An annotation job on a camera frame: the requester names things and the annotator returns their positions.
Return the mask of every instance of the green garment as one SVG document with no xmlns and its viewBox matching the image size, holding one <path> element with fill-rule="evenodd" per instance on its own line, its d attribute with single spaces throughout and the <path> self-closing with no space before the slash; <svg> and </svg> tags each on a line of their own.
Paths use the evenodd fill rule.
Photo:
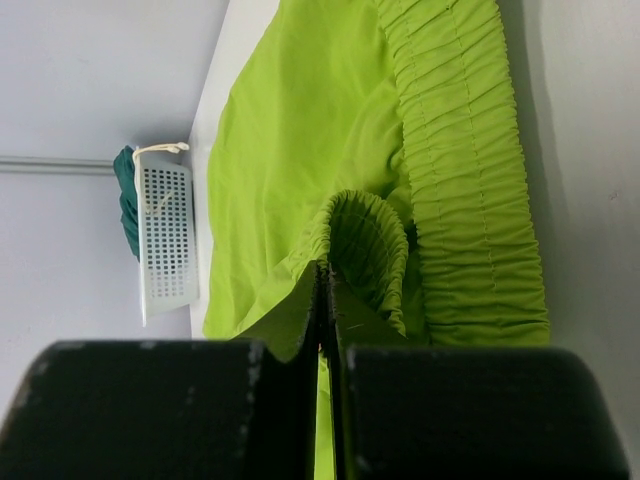
<svg viewBox="0 0 640 480">
<path fill-rule="evenodd" d="M 113 171 L 120 184 L 120 208 L 122 215 L 120 222 L 124 228 L 131 253 L 140 261 L 140 243 L 138 240 L 138 195 L 134 183 L 135 166 L 133 164 L 133 149 L 124 147 L 113 161 Z"/>
<path fill-rule="evenodd" d="M 548 343 L 493 0 L 281 0 L 208 184 L 209 338 L 247 329 L 318 260 L 425 344 Z M 332 478 L 330 419 L 321 365 L 316 478 Z"/>
</svg>

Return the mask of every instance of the horizontal pipe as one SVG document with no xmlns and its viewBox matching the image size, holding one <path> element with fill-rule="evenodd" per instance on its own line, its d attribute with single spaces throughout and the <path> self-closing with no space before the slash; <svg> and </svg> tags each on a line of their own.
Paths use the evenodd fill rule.
<svg viewBox="0 0 640 480">
<path fill-rule="evenodd" d="M 114 175 L 113 165 L 110 161 L 33 157 L 0 157 L 0 172 L 58 175 Z"/>
</svg>

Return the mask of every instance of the dark green cloth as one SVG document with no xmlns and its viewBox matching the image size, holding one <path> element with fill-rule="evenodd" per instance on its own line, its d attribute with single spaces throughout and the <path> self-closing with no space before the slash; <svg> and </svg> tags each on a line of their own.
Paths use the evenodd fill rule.
<svg viewBox="0 0 640 480">
<path fill-rule="evenodd" d="M 124 234 L 131 248 L 131 253 L 140 261 L 140 243 L 138 239 L 138 195 L 134 182 L 135 166 L 133 164 L 133 149 L 124 147 L 113 161 L 113 170 L 120 184 L 120 208 L 122 216 L 120 222 Z"/>
</svg>

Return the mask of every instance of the plastic basket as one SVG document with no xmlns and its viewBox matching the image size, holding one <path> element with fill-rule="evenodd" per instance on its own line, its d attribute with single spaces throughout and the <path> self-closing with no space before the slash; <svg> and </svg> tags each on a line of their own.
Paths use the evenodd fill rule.
<svg viewBox="0 0 640 480">
<path fill-rule="evenodd" d="M 140 156 L 136 168 L 143 325 L 198 296 L 191 171 L 162 155 Z"/>
</svg>

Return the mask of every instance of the drawstring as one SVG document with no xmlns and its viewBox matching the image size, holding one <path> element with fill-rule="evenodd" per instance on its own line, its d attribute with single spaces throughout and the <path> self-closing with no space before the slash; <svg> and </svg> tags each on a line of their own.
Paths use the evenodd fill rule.
<svg viewBox="0 0 640 480">
<path fill-rule="evenodd" d="M 160 145 L 151 145 L 150 147 L 145 148 L 136 148 L 133 152 L 133 165 L 135 167 L 134 172 L 134 186 L 136 188 L 136 193 L 138 194 L 138 198 L 140 198 L 140 202 L 144 208 L 144 211 L 147 215 L 157 216 L 162 213 L 162 209 L 167 204 L 167 202 L 173 197 L 173 190 L 167 193 L 158 206 L 156 208 L 151 208 L 147 205 L 147 201 L 144 198 L 144 191 L 142 187 L 142 170 L 140 169 L 140 155 L 147 152 L 169 152 L 178 154 L 182 151 L 189 150 L 189 145 L 184 142 L 179 143 L 162 143 Z"/>
</svg>

